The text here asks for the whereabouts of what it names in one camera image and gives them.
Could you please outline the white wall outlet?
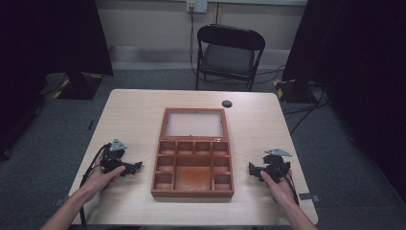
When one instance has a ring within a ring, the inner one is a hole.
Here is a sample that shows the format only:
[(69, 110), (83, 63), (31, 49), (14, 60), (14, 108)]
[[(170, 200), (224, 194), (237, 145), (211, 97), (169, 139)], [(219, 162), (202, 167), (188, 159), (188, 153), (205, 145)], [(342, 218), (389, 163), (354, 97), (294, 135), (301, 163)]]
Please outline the white wall outlet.
[(187, 0), (186, 11), (206, 13), (208, 10), (208, 2), (206, 0)]

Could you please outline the black stand base striped tape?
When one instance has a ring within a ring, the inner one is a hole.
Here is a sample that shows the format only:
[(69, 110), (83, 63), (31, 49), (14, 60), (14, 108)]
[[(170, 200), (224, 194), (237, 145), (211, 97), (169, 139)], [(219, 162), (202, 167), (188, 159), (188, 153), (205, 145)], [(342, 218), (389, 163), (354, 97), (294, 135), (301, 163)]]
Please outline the black stand base striped tape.
[(68, 76), (54, 95), (59, 100), (92, 101), (102, 83), (103, 77), (94, 74), (76, 73)]
[(315, 104), (316, 99), (307, 82), (299, 80), (274, 80), (276, 94), (287, 104)]

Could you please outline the person's left hand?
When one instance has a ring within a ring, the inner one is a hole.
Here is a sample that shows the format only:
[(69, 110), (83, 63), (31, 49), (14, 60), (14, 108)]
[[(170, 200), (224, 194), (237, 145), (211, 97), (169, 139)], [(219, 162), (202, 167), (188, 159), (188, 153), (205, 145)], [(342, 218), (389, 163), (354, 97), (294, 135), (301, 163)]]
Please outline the person's left hand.
[(80, 196), (85, 202), (90, 201), (98, 192), (125, 170), (125, 166), (120, 166), (111, 172), (104, 173), (100, 166), (101, 159), (102, 154), (100, 153), (96, 158), (95, 167), (86, 182), (79, 188)]

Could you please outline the person's right hand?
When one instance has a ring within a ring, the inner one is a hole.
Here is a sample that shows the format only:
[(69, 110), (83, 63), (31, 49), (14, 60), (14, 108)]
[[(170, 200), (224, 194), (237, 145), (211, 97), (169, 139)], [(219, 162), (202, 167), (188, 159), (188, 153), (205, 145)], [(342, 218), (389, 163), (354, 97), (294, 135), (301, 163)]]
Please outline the person's right hand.
[(276, 183), (265, 171), (262, 171), (260, 175), (268, 186), (271, 196), (274, 197), (276, 202), (282, 207), (284, 211), (290, 211), (294, 208), (298, 208), (292, 189), (290, 188), (290, 174), (288, 174), (286, 178), (281, 179), (279, 183)]

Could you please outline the grey tape strip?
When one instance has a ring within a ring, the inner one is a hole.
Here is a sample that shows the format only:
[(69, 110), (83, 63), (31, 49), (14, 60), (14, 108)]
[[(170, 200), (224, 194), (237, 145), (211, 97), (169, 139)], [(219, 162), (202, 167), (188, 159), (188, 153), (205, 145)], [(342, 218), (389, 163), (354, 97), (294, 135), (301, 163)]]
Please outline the grey tape strip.
[(321, 199), (318, 195), (313, 195), (311, 193), (303, 193), (299, 194), (300, 200), (312, 200), (314, 202), (319, 202)]

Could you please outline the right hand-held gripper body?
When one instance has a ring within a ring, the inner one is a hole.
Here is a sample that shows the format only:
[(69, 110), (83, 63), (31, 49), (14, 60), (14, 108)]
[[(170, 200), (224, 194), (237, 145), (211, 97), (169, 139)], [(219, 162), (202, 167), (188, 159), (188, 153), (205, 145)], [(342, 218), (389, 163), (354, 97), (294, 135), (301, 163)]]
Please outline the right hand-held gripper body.
[(266, 155), (262, 159), (266, 164), (266, 171), (276, 183), (279, 183), (290, 170), (290, 163), (284, 162), (282, 158), (284, 156), (292, 157), (292, 154), (283, 149), (269, 149), (265, 153)]

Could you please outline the dark curtain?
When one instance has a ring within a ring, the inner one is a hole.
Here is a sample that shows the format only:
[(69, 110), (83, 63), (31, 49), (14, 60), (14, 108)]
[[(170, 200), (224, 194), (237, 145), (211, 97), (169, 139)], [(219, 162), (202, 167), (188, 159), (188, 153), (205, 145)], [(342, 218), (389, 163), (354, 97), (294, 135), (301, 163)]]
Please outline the dark curtain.
[(406, 202), (406, 0), (307, 0), (282, 77), (327, 86)]

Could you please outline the wooden compartment box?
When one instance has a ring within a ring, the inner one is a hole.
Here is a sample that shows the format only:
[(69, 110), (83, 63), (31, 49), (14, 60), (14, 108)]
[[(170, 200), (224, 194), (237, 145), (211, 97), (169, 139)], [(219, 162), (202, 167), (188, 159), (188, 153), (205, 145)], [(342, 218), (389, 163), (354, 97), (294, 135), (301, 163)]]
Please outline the wooden compartment box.
[(151, 182), (155, 197), (230, 198), (232, 154), (222, 108), (167, 108)]

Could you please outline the black folding chair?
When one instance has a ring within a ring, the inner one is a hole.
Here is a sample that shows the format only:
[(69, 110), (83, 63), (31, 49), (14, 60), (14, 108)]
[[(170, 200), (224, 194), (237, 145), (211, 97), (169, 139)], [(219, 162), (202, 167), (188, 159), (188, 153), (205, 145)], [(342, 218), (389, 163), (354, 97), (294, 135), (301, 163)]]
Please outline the black folding chair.
[(245, 81), (253, 88), (259, 61), (265, 48), (261, 34), (249, 29), (209, 24), (197, 32), (198, 56), (195, 89), (199, 77), (218, 76)]

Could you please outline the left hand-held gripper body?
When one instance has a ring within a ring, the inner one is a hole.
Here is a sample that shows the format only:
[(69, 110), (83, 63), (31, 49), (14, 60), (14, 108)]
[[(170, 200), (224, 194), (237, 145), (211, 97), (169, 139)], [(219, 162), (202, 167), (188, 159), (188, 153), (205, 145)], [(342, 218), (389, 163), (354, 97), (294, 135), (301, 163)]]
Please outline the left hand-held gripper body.
[(110, 173), (120, 166), (124, 166), (122, 157), (127, 145), (118, 139), (105, 145), (102, 151), (101, 168), (104, 173)]

